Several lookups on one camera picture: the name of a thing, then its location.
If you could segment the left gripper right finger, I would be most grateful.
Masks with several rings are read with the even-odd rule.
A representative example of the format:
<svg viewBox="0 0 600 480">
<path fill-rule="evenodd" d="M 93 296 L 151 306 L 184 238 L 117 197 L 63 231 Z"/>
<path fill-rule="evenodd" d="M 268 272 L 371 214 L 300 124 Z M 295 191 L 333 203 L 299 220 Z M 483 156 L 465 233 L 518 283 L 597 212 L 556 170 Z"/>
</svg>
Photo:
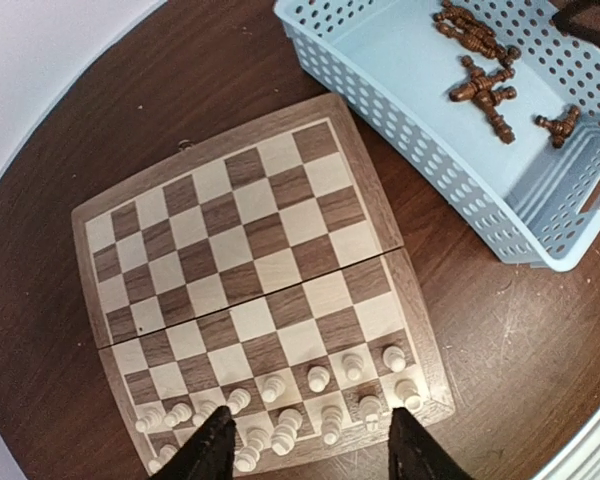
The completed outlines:
<svg viewBox="0 0 600 480">
<path fill-rule="evenodd" d="M 388 471 L 392 480 L 472 479 L 405 407 L 392 411 Z"/>
</svg>

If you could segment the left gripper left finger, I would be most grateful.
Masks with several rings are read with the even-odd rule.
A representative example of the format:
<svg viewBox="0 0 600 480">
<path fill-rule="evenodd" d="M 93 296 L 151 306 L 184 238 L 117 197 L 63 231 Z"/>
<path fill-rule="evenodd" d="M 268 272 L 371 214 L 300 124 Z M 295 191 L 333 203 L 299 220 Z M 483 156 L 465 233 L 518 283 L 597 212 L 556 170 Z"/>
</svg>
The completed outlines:
<svg viewBox="0 0 600 480">
<path fill-rule="evenodd" d="M 221 405 L 157 473 L 153 480 L 232 480 L 236 423 Z"/>
</svg>

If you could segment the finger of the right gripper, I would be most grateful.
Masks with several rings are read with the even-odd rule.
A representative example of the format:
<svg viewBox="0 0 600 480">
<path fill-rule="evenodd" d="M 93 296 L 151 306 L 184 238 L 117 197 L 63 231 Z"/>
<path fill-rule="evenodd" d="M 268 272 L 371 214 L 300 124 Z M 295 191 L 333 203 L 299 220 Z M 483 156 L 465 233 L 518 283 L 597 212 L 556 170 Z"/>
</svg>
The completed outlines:
<svg viewBox="0 0 600 480">
<path fill-rule="evenodd" d="M 569 1 L 551 20 L 560 32 L 600 49 L 600 0 Z"/>
</svg>

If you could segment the white queen chess piece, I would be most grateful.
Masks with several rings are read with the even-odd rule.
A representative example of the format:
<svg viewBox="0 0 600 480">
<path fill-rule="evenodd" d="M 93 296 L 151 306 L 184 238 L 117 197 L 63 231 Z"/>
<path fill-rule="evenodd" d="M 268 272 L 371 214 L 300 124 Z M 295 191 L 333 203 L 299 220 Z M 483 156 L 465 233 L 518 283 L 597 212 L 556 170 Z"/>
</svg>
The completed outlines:
<svg viewBox="0 0 600 480">
<path fill-rule="evenodd" d="M 261 458 L 261 452 L 270 441 L 271 434 L 261 428 L 247 431 L 246 444 L 235 454 L 234 467 L 242 473 L 252 472 Z"/>
</svg>

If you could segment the white rook chess piece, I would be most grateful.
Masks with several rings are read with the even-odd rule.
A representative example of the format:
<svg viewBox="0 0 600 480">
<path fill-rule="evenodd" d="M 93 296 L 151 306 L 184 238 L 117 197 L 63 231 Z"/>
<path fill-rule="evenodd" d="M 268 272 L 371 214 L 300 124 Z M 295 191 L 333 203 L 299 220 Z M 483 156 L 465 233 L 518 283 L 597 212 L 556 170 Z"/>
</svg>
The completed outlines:
<svg viewBox="0 0 600 480">
<path fill-rule="evenodd" d="M 161 470 L 178 452 L 178 449 L 170 444 L 164 445 L 157 456 L 152 458 L 147 463 L 147 468 L 151 474 L 157 473 Z"/>
</svg>

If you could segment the white king chess piece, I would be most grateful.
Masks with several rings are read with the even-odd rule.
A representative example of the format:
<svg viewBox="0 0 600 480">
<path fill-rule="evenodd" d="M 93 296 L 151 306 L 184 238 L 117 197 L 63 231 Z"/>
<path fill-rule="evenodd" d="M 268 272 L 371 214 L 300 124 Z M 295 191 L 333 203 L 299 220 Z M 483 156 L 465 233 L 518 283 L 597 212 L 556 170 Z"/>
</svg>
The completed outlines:
<svg viewBox="0 0 600 480">
<path fill-rule="evenodd" d="M 270 439 L 271 449 L 276 455 L 285 456 L 294 449 L 302 423 L 299 410 L 288 408 L 281 412 Z"/>
</svg>

